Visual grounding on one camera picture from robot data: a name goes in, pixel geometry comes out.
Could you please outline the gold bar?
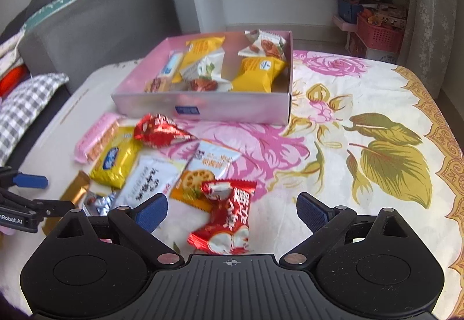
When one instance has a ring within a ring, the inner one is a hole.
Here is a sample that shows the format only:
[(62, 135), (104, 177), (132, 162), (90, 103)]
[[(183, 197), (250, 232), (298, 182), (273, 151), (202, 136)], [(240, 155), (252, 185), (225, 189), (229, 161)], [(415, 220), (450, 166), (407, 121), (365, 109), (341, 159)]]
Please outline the gold bar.
[[(79, 171), (72, 182), (68, 185), (68, 188), (61, 195), (61, 201), (71, 201), (72, 204), (77, 207), (83, 197), (85, 197), (86, 192), (90, 188), (90, 177), (86, 172)], [(58, 224), (61, 218), (64, 216), (65, 212), (60, 216), (48, 217), (45, 221), (45, 224), (42, 226), (43, 233), (48, 236), (54, 227)]]

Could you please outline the silver foil candy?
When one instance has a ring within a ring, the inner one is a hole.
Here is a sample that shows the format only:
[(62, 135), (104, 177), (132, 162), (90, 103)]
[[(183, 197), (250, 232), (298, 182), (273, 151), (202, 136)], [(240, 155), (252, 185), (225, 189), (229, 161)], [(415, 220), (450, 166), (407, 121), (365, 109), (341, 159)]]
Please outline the silver foil candy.
[(115, 200), (115, 194), (101, 196), (88, 192), (83, 200), (83, 211), (87, 216), (107, 216)]

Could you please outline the white monkey cake pack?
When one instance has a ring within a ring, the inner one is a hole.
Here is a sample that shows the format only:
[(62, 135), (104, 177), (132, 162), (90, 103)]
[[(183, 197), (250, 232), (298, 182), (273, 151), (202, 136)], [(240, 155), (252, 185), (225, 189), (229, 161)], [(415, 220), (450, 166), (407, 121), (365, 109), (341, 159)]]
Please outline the white monkey cake pack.
[(136, 208), (156, 194), (166, 197), (179, 180), (188, 161), (141, 155), (137, 167), (127, 178), (113, 203), (113, 208)]

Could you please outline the yellow cracker pack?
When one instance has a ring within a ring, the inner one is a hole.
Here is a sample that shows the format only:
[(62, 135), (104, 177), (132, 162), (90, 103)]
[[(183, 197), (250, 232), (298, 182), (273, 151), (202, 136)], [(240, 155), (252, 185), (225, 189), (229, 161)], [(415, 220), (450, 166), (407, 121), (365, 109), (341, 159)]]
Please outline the yellow cracker pack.
[(97, 159), (90, 178), (103, 186), (122, 189), (142, 149), (134, 126), (119, 127)]

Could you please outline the pink wafer pack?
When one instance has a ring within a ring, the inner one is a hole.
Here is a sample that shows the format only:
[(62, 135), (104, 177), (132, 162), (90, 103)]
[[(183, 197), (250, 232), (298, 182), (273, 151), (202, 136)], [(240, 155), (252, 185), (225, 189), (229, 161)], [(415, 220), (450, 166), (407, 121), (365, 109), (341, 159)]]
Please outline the pink wafer pack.
[(101, 115), (75, 145), (75, 161), (87, 164), (96, 160), (106, 144), (116, 134), (119, 121), (123, 118), (120, 114), (111, 112)]

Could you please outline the red white candy pack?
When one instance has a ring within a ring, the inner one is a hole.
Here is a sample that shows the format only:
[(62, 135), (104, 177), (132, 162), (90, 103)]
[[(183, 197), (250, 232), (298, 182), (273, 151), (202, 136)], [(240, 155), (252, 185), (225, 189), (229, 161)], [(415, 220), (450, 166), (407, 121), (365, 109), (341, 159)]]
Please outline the red white candy pack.
[(216, 255), (239, 255), (249, 250), (249, 213), (256, 183), (239, 179), (203, 182), (203, 195), (212, 202), (209, 222), (190, 233), (196, 250)]

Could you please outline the red candy pouch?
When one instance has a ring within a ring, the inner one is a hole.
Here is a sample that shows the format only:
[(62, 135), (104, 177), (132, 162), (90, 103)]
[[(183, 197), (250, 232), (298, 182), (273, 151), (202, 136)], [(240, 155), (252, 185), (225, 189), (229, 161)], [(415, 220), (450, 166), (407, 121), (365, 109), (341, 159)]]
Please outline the red candy pouch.
[(172, 119), (161, 114), (146, 114), (142, 117), (135, 125), (133, 138), (154, 149), (196, 139), (188, 131), (181, 129)]

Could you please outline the orange jam biscuit pack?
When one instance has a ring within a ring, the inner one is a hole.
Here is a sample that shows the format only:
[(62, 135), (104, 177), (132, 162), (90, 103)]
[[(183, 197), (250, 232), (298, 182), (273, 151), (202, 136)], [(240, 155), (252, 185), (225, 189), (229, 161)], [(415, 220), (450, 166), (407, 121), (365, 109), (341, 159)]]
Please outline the orange jam biscuit pack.
[(203, 194), (204, 182), (224, 178), (241, 153), (236, 149), (201, 140), (193, 157), (170, 193), (174, 200), (210, 212), (212, 202)]

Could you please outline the blue white rice cracker pack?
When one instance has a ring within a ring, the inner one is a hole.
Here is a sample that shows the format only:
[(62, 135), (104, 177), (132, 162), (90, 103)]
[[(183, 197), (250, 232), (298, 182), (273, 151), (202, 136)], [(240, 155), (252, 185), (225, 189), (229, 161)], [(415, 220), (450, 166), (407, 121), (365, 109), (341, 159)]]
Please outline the blue white rice cracker pack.
[(179, 65), (181, 65), (183, 56), (184, 53), (181, 51), (173, 52), (165, 66), (160, 70), (158, 77), (161, 79), (171, 79), (177, 72)]

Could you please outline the white green snack pack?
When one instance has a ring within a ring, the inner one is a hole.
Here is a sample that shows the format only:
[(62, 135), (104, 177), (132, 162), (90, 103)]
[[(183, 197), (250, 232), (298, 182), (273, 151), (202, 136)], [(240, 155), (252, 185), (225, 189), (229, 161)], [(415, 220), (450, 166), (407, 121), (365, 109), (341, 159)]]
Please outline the white green snack pack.
[(222, 48), (206, 55), (199, 61), (180, 71), (182, 80), (173, 84), (172, 79), (161, 79), (158, 74), (146, 83), (145, 93), (160, 93), (170, 91), (218, 91), (232, 90), (231, 81), (222, 78), (222, 65), (225, 52)]

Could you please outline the yellow waffle sandwich pack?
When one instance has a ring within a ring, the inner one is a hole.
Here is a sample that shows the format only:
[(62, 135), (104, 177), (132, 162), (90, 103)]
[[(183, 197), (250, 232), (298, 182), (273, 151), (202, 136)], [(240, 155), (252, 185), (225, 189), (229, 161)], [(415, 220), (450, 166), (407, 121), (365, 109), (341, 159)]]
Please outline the yellow waffle sandwich pack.
[(232, 91), (271, 93), (274, 80), (286, 67), (287, 63), (276, 57), (245, 57), (232, 81)]

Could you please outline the white pecan snack pack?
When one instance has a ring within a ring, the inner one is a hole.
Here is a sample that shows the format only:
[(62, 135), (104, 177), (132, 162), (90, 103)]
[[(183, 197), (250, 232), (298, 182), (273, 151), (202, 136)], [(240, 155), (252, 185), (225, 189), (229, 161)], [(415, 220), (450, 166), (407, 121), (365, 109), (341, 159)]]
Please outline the white pecan snack pack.
[(255, 29), (245, 31), (244, 36), (250, 44), (238, 52), (240, 57), (275, 57), (286, 61), (285, 48), (287, 41), (278, 34)]

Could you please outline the grey checkered pillow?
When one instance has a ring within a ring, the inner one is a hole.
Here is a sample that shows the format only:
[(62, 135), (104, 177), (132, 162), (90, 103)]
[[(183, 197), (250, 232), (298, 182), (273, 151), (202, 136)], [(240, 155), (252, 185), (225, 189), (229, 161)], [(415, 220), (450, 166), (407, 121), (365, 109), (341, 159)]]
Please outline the grey checkered pillow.
[(1, 103), (1, 165), (21, 166), (32, 146), (69, 100), (64, 73), (34, 76)]

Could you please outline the folded blankets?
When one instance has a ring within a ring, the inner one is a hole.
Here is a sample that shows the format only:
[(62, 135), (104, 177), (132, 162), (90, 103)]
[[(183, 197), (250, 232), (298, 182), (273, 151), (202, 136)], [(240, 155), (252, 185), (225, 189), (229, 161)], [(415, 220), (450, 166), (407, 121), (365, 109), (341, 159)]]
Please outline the folded blankets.
[(1, 98), (6, 98), (21, 81), (30, 76), (19, 52), (19, 44), (26, 33), (25, 27), (1, 44)]

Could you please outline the floral tablecloth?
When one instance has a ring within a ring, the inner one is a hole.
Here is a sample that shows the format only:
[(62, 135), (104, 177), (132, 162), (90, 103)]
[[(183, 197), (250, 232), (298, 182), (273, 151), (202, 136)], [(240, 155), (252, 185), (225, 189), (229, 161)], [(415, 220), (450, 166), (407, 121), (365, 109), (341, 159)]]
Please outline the floral tablecloth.
[(179, 125), (241, 152), (228, 174), (258, 184), (253, 252), (280, 254), (308, 235), (296, 216), (299, 192), (369, 213), (391, 206), (444, 269), (435, 315), (463, 316), (463, 152), (410, 70), (298, 50), (287, 126)]

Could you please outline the pink cardboard box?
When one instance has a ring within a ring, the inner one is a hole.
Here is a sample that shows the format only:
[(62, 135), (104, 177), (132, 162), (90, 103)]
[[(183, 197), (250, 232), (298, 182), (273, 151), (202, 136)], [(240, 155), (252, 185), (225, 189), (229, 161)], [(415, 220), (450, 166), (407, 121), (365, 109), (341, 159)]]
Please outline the pink cardboard box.
[(246, 32), (164, 39), (114, 90), (117, 110), (186, 120), (286, 125), (291, 113), (290, 32), (255, 44)]

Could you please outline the grey sofa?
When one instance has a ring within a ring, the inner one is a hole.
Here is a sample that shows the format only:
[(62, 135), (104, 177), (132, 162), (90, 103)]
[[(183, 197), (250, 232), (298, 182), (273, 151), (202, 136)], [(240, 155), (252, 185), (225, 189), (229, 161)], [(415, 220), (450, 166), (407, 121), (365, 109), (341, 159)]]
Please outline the grey sofa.
[(77, 0), (26, 32), (19, 51), (33, 76), (64, 73), (3, 165), (19, 168), (35, 142), (80, 85), (97, 69), (145, 57), (181, 33), (174, 0)]

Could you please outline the teal cushion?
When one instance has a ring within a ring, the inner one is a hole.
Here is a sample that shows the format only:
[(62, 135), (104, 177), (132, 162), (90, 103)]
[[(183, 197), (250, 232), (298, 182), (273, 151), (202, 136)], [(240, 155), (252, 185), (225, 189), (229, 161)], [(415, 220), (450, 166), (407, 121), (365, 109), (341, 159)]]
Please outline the teal cushion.
[(77, 0), (53, 0), (51, 3), (46, 4), (34, 14), (29, 17), (26, 22), (23, 24), (21, 30), (29, 31), (33, 29), (36, 25), (40, 24), (42, 21), (48, 17), (56, 14), (60, 10), (64, 9), (67, 6), (70, 6), (72, 3), (75, 3)]

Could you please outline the lace curtain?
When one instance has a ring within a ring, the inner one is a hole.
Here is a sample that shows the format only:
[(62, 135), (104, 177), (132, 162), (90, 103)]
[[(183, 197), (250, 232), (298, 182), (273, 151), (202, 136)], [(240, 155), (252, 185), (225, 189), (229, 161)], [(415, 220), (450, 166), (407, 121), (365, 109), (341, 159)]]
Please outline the lace curtain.
[(398, 63), (417, 76), (441, 75), (451, 55), (457, 0), (410, 0)]

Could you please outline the pink plastic basket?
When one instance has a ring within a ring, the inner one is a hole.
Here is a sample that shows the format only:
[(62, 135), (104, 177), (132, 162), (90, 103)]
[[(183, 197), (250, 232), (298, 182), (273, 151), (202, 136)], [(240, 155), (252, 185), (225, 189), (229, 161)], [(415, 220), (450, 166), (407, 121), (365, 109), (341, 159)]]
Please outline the pink plastic basket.
[(360, 13), (357, 17), (357, 36), (370, 49), (398, 53), (403, 32), (370, 24)]

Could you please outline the blue storage bin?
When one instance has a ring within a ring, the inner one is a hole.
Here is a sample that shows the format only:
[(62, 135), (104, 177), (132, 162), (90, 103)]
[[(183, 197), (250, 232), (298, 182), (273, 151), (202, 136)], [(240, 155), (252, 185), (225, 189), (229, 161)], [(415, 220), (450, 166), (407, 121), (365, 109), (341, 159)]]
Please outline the blue storage bin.
[(358, 14), (363, 11), (363, 5), (337, 0), (338, 16), (349, 24), (356, 24)]

